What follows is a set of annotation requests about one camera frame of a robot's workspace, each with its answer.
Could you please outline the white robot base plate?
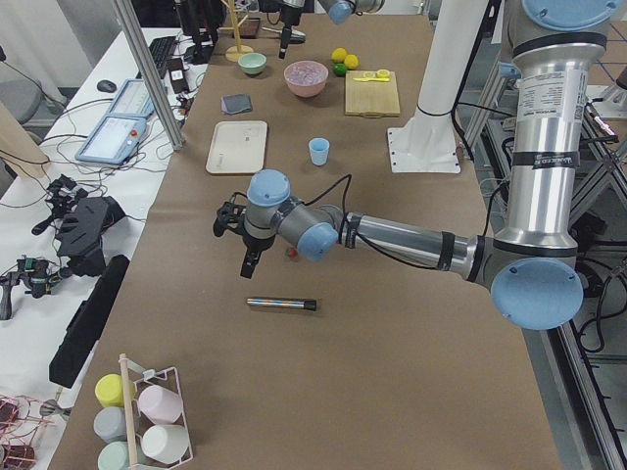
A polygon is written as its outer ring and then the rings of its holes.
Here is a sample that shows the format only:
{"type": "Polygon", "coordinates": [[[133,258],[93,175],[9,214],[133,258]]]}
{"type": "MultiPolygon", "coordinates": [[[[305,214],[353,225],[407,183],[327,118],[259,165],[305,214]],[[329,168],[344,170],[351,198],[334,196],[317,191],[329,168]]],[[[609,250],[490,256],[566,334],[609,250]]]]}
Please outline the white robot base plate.
{"type": "Polygon", "coordinates": [[[387,129],[393,173],[460,173],[457,144],[450,125],[407,125],[387,129]]]}

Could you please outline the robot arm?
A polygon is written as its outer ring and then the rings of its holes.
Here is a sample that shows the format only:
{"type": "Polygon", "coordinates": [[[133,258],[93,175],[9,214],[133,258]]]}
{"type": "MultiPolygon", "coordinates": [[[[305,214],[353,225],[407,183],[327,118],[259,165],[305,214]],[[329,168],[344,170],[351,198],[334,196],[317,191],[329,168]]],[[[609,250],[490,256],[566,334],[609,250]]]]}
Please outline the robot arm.
{"type": "MultiPolygon", "coordinates": [[[[280,35],[278,58],[283,60],[292,37],[293,27],[300,24],[301,15],[305,11],[305,0],[277,1],[279,20],[283,23],[280,35]]],[[[385,4],[384,0],[328,0],[318,1],[327,16],[335,23],[341,24],[350,15],[377,13],[385,4]]]]}
{"type": "Polygon", "coordinates": [[[583,302],[568,232],[579,164],[586,87],[604,53],[615,1],[509,1],[502,49],[521,82],[505,226],[495,235],[459,237],[326,206],[310,208],[291,193],[285,174],[257,172],[238,213],[251,277],[276,237],[311,260],[335,244],[365,244],[400,263],[452,271],[484,286],[508,321],[549,330],[569,321],[583,302]]]}

